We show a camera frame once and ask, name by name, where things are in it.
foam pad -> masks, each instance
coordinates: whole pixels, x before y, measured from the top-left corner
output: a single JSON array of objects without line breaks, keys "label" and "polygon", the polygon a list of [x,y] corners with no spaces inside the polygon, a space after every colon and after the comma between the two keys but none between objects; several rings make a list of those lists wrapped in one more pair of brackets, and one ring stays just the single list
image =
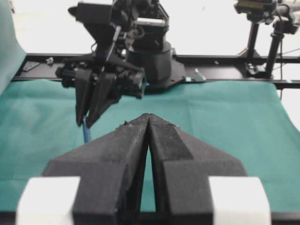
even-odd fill
[{"label": "foam pad", "polygon": [[211,225],[208,176],[247,176],[244,166],[155,115],[149,121],[157,210],[168,211],[172,224]]},{"label": "foam pad", "polygon": [[16,225],[73,225],[80,177],[32,178],[16,212]]},{"label": "foam pad", "polygon": [[51,160],[44,176],[80,176],[73,214],[76,224],[117,224],[126,208],[139,211],[148,140],[148,115]]},{"label": "foam pad", "polygon": [[209,177],[214,225],[271,225],[270,204],[257,177]]}]

green table cover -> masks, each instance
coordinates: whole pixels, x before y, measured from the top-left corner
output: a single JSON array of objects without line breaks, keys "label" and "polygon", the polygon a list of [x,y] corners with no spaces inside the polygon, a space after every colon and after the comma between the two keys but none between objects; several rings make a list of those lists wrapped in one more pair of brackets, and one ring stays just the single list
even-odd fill
[{"label": "green table cover", "polygon": [[[93,139],[142,113],[155,113],[239,158],[262,180],[272,211],[300,211],[300,134],[272,84],[185,84],[142,100],[123,97],[91,129]],[[0,133],[0,210],[15,210],[28,178],[83,144],[75,90],[45,80],[11,83],[0,97]],[[155,210],[150,157],[142,210]]]}]

white block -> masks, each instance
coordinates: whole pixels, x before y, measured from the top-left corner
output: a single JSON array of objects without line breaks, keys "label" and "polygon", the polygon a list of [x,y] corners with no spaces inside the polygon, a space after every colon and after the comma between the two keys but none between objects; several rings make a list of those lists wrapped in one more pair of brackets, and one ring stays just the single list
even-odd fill
[{"label": "white block", "polygon": [[256,177],[209,177],[214,225],[271,225],[270,204]]},{"label": "white block", "polygon": [[112,5],[113,4],[113,0],[84,0],[83,2],[89,3],[89,4],[101,4],[101,5]]},{"label": "white block", "polygon": [[16,225],[73,225],[72,208],[80,177],[40,177],[28,181]]}]

green cloth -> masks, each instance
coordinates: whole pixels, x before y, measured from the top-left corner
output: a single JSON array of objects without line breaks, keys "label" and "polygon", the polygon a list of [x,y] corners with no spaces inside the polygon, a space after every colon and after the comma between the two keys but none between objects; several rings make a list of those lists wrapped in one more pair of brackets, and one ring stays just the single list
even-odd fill
[{"label": "green cloth", "polygon": [[[186,84],[142,100],[123,97],[91,129],[93,139],[142,113],[154,113],[239,158],[250,176],[262,180],[273,211],[300,211],[300,134],[272,84]],[[15,210],[29,177],[83,144],[75,124],[75,90],[45,80],[15,82],[0,97],[0,115],[0,210]],[[142,210],[153,211],[150,157],[147,162]]]},{"label": "green cloth", "polygon": [[15,38],[8,0],[0,0],[0,95],[19,70],[26,53]]}]

metal pole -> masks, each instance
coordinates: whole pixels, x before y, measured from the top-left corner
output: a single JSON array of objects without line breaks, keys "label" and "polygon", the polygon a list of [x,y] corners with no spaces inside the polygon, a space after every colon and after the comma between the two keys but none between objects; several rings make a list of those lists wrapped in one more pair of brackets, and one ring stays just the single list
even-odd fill
[{"label": "metal pole", "polygon": [[248,53],[247,53],[248,58],[254,57],[258,29],[259,29],[259,24],[253,22],[251,25],[250,36],[249,36],[248,47],[247,47],[248,48]]},{"label": "metal pole", "polygon": [[272,44],[271,44],[271,48],[270,48],[270,52],[269,52],[269,57],[267,60],[267,65],[266,65],[266,73],[268,75],[271,75],[273,72],[273,68],[277,59],[277,52],[278,52],[278,48],[281,42],[281,39],[284,38],[284,34],[282,34],[281,32],[279,32],[276,29],[277,26],[275,26],[274,32],[271,34],[272,36]]}]

